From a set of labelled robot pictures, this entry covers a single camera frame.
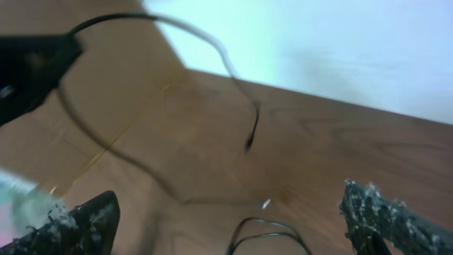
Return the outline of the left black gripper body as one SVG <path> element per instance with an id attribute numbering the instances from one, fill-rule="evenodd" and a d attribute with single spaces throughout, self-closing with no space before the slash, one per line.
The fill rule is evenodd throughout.
<path id="1" fill-rule="evenodd" d="M 68 35 L 1 37 L 1 124 L 40 107 L 81 55 Z"/>

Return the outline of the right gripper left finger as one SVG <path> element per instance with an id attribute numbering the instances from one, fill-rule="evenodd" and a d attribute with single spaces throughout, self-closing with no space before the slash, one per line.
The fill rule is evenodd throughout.
<path id="1" fill-rule="evenodd" d="M 120 206 L 113 191 L 105 191 L 70 211 L 58 205 L 46 214 L 39 228 L 1 247 L 1 255 L 110 255 L 120 221 Z"/>

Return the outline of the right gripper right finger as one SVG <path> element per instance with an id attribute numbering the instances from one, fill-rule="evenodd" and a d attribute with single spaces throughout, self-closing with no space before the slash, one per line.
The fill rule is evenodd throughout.
<path id="1" fill-rule="evenodd" d="M 339 208 L 356 254 L 390 254 L 386 242 L 403 254 L 452 253 L 452 231 L 411 212 L 404 202 L 387 200 L 373 183 L 363 187 L 347 179 Z"/>

